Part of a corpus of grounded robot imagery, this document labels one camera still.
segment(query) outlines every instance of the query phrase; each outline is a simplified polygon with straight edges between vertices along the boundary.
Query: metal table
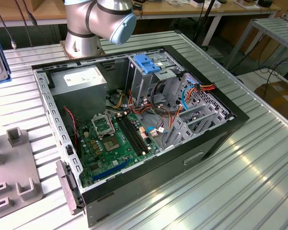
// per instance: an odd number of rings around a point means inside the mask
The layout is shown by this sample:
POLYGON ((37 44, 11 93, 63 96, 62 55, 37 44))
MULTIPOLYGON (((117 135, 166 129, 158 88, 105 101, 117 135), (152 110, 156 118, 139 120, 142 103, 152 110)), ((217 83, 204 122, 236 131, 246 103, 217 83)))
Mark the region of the metal table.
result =
MULTIPOLYGON (((288 229, 288 121, 222 66, 176 32, 132 36, 121 46, 102 41, 107 53, 173 45, 214 81, 250 120, 213 157, 177 176, 92 229, 288 229)), ((0 230, 87 229, 72 216, 55 162, 60 159, 30 65, 66 60, 60 45, 5 52, 12 81, 0 84, 0 135, 27 129, 44 198, 0 219, 0 230)))
POLYGON ((263 34, 268 35, 272 39, 278 41, 280 44, 285 46, 285 49, 279 55, 279 58, 282 57, 286 48, 288 48, 288 21, 283 18, 269 18, 269 19, 253 19, 250 21, 249 25, 246 27, 244 33, 242 34, 241 38, 237 42, 235 48, 231 52, 229 56, 228 63, 226 64, 226 68, 228 69, 235 59, 237 53, 241 49, 244 41, 247 39, 248 35, 252 31, 253 28, 259 30, 256 38, 252 41, 246 54, 251 51, 256 43, 259 41, 260 37, 263 34))

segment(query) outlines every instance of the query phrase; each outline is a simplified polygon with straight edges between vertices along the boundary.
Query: wooden table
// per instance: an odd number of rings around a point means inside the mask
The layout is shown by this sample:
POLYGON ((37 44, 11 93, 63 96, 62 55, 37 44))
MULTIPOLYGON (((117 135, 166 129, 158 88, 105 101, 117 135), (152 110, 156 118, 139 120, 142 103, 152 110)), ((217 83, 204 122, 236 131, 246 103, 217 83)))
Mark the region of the wooden table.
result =
MULTIPOLYGON (((246 14, 269 14, 269 17, 274 17, 280 8, 274 4, 270 8, 262 8, 261 10, 246 10, 243 7, 235 4, 233 0, 228 0, 226 4, 222 4, 220 8, 212 9, 209 16, 214 17, 210 29, 206 35, 203 45, 209 44, 209 41, 216 30, 216 27, 222 16, 228 15, 246 15, 246 14)), ((21 16, 17 9, 0 6, 0 13, 7 26, 23 26, 21 16)), ((141 17, 139 11, 134 11, 138 19, 141 17)), ((193 7, 189 4, 183 4, 175 7, 167 3, 165 0, 161 3, 146 2, 143 4, 142 19, 161 19, 161 18, 187 18, 199 17, 201 8, 193 7)), ((43 24, 66 24, 66 11, 62 0, 45 0, 34 12, 39 25, 43 24)))

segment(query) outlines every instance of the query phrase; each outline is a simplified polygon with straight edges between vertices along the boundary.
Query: ram slot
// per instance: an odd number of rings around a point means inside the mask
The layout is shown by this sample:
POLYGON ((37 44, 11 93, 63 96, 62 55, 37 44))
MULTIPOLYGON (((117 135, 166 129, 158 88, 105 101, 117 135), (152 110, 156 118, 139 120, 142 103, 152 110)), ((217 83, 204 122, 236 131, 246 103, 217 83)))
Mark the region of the ram slot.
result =
POLYGON ((117 123, 125 134, 127 140, 130 142, 133 150, 138 156, 141 156, 143 152, 147 152, 147 146, 139 136, 137 131, 132 126, 131 122, 126 117, 117 119, 117 123))

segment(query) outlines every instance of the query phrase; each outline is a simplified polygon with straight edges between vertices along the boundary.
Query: cardboard box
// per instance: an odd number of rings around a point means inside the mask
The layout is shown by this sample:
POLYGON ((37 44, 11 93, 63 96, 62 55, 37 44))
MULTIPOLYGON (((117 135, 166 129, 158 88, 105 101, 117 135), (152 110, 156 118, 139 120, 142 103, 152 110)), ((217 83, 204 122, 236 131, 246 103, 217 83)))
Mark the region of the cardboard box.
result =
MULTIPOLYGON (((254 92, 263 98, 266 84, 254 92)), ((269 83, 264 100, 288 120, 288 84, 284 81, 269 83)))
MULTIPOLYGON (((25 0, 25 3, 28 7, 28 10, 30 12, 33 12, 35 11, 40 4, 42 4, 44 0, 25 0)), ((22 10, 25 10, 25 6, 24 6, 24 2, 23 0, 18 0, 17 1, 20 8, 22 10)), ((10 7, 10 8, 15 8, 17 9, 17 5, 15 3, 15 0, 0 0, 0 6, 5 6, 5 7, 10 7)))

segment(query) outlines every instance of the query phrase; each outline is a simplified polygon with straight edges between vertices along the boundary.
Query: blue pcie slot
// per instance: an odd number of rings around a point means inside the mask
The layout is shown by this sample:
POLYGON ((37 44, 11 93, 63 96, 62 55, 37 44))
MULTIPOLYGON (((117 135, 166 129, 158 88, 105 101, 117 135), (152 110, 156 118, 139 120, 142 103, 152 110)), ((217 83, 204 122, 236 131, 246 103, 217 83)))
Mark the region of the blue pcie slot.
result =
POLYGON ((109 169, 109 170, 107 170, 107 171, 105 171, 105 172, 102 172, 101 174, 98 174, 98 175, 96 175, 96 176, 93 176, 93 181, 98 180, 98 179, 101 179, 101 178, 103 178, 103 177, 105 177, 105 176, 108 176, 108 175, 110 175, 110 174, 118 171, 118 170, 121 170, 121 169, 125 168, 125 167, 127 166, 127 163, 128 163, 130 160, 131 160, 131 159, 125 161, 125 162, 122 163, 122 164, 119 164, 119 165, 113 167, 112 169, 109 169))

